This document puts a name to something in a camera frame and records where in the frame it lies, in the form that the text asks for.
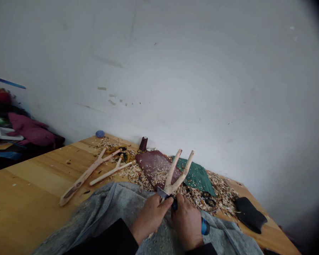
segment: blue ball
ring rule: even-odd
[[[96,136],[99,137],[99,138],[101,138],[101,137],[105,136],[105,133],[104,133],[103,130],[98,130],[98,131],[96,132]]]

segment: white wall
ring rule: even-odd
[[[285,229],[317,226],[319,21],[304,1],[0,0],[0,77],[68,142],[103,129],[193,149]]]

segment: y-shaped branch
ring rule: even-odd
[[[121,154],[121,156],[120,156],[120,158],[119,158],[119,160],[118,160],[118,162],[117,162],[117,165],[116,165],[116,167],[115,167],[114,169],[112,169],[110,172],[107,172],[106,174],[103,174],[102,176],[99,176],[97,179],[94,179],[92,182],[90,182],[90,186],[92,186],[92,185],[96,184],[97,182],[99,182],[99,181],[105,179],[106,177],[110,176],[111,174],[114,174],[114,173],[117,172],[118,170],[121,170],[121,169],[123,169],[124,167],[126,167],[126,166],[128,166],[128,165],[131,165],[131,164],[133,164],[133,163],[136,162],[136,161],[134,160],[134,161],[131,161],[131,162],[125,164],[125,165],[119,166],[120,163],[121,163],[122,158],[123,158],[123,154]]]
[[[117,150],[116,152],[112,153],[111,155],[102,158],[104,153],[106,151],[106,148],[103,149],[103,151],[99,154],[99,157],[97,160],[82,174],[82,176],[79,177],[79,179],[65,192],[64,195],[61,196],[59,205],[63,206],[66,205],[66,203],[73,197],[75,192],[83,185],[84,181],[92,174],[92,172],[103,162],[108,161],[113,156],[118,154],[121,150]]]
[[[168,176],[167,176],[167,180],[166,180],[166,184],[164,186],[164,191],[170,195],[172,194],[174,191],[176,191],[178,189],[178,187],[182,184],[182,182],[184,181],[184,179],[187,177],[187,174],[189,172],[189,168],[192,162],[192,158],[194,157],[194,151],[191,151],[190,156],[188,158],[188,161],[184,167],[183,173],[181,174],[181,176],[177,179],[177,181],[171,185],[171,180],[173,178],[173,174],[174,174],[174,170],[175,167],[177,165],[178,159],[181,155],[182,150],[179,149],[178,152],[176,153],[176,156],[171,164],[170,170],[168,172]]]

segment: green leather piece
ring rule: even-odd
[[[179,158],[176,166],[183,172],[186,163],[186,159]],[[205,168],[199,164],[194,162],[191,163],[188,175],[184,182],[192,188],[197,188],[200,191],[208,191],[213,197],[216,197],[212,183],[210,182]]]

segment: pink cloth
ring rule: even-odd
[[[7,135],[22,135],[25,140],[19,142],[20,145],[33,143],[39,146],[47,146],[54,144],[55,136],[41,126],[47,126],[44,123],[35,121],[24,115],[9,113],[8,118],[13,125],[15,132],[10,132]]]

